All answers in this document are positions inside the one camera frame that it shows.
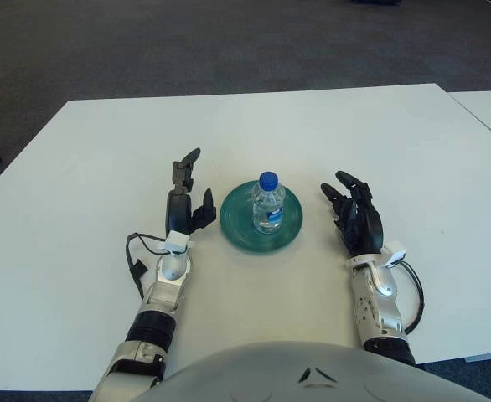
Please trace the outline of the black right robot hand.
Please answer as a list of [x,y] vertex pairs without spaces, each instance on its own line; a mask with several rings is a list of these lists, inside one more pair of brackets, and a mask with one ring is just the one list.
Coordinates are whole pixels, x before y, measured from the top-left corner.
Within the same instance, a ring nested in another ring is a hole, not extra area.
[[322,183],[320,188],[332,204],[334,223],[349,256],[379,254],[384,242],[383,226],[372,204],[369,185],[341,170],[335,177],[349,190],[349,197],[328,183]]

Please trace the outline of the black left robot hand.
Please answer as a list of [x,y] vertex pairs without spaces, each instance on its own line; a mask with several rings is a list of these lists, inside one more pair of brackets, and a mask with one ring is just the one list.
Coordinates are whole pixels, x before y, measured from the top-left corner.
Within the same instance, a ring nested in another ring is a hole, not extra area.
[[182,160],[173,163],[173,189],[168,193],[166,207],[166,234],[176,231],[191,235],[197,229],[204,229],[216,220],[216,207],[210,188],[204,192],[203,203],[192,210],[189,193],[194,186],[192,172],[194,163],[201,153],[199,147],[189,152]]

